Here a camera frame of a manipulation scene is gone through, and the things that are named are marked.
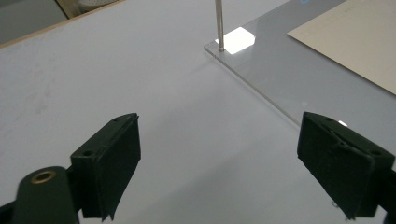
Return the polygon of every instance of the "cardboard sheet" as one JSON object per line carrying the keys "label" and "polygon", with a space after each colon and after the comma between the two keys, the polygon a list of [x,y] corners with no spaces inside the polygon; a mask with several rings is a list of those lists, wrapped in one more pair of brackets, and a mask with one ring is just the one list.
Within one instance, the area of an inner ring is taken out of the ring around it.
{"label": "cardboard sheet", "polygon": [[396,94],[395,22],[395,0],[348,0],[289,35]]}

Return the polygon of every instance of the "vertical metal pole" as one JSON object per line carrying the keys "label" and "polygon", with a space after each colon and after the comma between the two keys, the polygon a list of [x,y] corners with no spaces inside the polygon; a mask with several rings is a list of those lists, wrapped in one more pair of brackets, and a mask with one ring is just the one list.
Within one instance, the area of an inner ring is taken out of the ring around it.
{"label": "vertical metal pole", "polygon": [[219,51],[223,52],[224,51],[224,31],[223,31],[221,0],[216,0],[216,17],[218,19]]}

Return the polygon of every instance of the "white table surface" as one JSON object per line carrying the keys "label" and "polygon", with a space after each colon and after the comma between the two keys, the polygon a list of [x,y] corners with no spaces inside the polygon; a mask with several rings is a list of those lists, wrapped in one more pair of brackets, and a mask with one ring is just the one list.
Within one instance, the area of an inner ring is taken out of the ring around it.
{"label": "white table surface", "polygon": [[[223,1],[225,32],[284,2]],[[136,112],[142,160],[113,223],[344,223],[299,128],[204,51],[216,33],[212,0],[126,0],[0,49],[0,204]]]}

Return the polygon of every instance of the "transparent acrylic sheet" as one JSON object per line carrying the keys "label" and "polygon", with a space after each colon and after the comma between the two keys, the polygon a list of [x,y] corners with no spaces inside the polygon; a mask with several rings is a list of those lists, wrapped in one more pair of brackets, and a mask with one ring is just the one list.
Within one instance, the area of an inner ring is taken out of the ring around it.
{"label": "transparent acrylic sheet", "polygon": [[340,119],[391,151],[396,96],[288,35],[343,2],[291,0],[243,26],[256,37],[252,46],[230,54],[213,41],[205,49],[295,123],[304,111]]}

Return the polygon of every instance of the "wooden edge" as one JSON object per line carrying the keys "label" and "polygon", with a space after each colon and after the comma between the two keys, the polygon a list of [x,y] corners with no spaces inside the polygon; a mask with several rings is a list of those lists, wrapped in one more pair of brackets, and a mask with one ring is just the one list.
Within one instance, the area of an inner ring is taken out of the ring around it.
{"label": "wooden edge", "polygon": [[33,33],[29,34],[29,35],[24,35],[24,36],[18,37],[18,38],[16,38],[16,39],[10,40],[10,41],[8,41],[8,42],[6,42],[6,43],[4,43],[4,44],[0,44],[0,49],[3,49],[3,48],[8,47],[8,46],[10,46],[10,45],[19,43],[19,42],[21,42],[21,41],[23,41],[23,40],[25,40],[25,39],[32,38],[32,37],[34,37],[34,36],[36,36],[36,35],[41,35],[41,34],[43,34],[43,33],[46,33],[46,32],[48,32],[48,31],[50,31],[50,30],[53,30],[53,29],[56,29],[56,28],[58,28],[58,27],[64,26],[64,25],[66,25],[66,24],[69,23],[69,22],[78,20],[78,19],[80,19],[80,18],[82,18],[82,17],[89,16],[89,15],[91,15],[92,13],[95,13],[95,12],[97,12],[97,11],[103,10],[103,9],[105,9],[105,8],[108,8],[108,7],[112,7],[112,6],[116,5],[116,4],[121,3],[121,2],[124,2],[124,1],[125,1],[125,0],[118,0],[117,2],[114,2],[114,3],[111,3],[111,4],[105,5],[105,6],[103,6],[103,7],[99,7],[99,8],[97,8],[97,9],[95,9],[95,10],[92,10],[92,11],[89,11],[89,12],[87,12],[87,13],[81,14],[81,15],[76,16],[76,17],[74,17],[74,18],[72,18],[72,19],[69,19],[69,20],[67,20],[67,21],[61,21],[61,22],[59,22],[59,23],[53,24],[53,25],[51,25],[51,26],[49,26],[49,27],[46,27],[46,28],[44,28],[44,29],[35,31],[35,32],[33,32]]}

